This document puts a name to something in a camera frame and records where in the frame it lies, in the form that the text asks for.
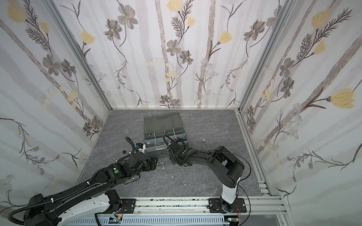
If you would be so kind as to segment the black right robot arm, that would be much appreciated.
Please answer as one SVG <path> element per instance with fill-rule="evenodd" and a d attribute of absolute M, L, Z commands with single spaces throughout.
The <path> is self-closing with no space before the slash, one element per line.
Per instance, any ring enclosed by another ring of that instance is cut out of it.
<path fill-rule="evenodd" d="M 243 162 L 228 149 L 219 146 L 214 150 L 200 151 L 186 147 L 184 141 L 163 136 L 170 160 L 180 167 L 191 167 L 195 164 L 211 169 L 222 183 L 222 194 L 218 204 L 209 204 L 210 211 L 231 213 L 238 209 L 238 183 L 242 180 L 245 169 Z"/>

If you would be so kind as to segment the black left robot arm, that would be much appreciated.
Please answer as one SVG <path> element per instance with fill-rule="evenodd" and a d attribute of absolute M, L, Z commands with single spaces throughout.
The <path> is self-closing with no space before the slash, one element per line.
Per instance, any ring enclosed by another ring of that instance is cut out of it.
<path fill-rule="evenodd" d="M 122 210 L 124 204 L 114 187 L 126 184 L 127 180 L 140 176 L 141 172 L 156 169 L 158 159 L 148 156 L 147 151 L 138 150 L 139 144 L 132 145 L 132 151 L 115 163 L 97 170 L 89 179 L 65 191 L 44 197 L 33 196 L 27 206 L 14 210 L 7 219 L 21 226 L 57 226 L 65 219 L 65 213 L 72 207 L 92 200 L 96 194 L 105 195 L 105 213 Z"/>

